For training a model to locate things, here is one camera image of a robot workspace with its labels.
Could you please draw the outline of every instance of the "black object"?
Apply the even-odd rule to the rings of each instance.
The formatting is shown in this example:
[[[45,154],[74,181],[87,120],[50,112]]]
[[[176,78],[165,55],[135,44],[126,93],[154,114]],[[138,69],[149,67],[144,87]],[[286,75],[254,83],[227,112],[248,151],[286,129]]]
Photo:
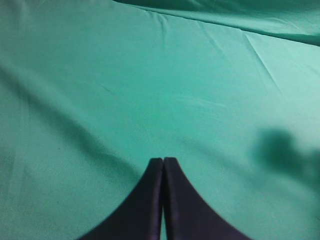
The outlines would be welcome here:
[[[200,197],[176,158],[164,159],[162,178],[168,240],[249,240]]]
[[[161,158],[151,159],[124,202],[79,240],[159,240],[162,219]]]
[[[80,240],[159,240],[162,205],[168,240],[250,240],[210,208],[173,157],[151,159],[125,201]]]

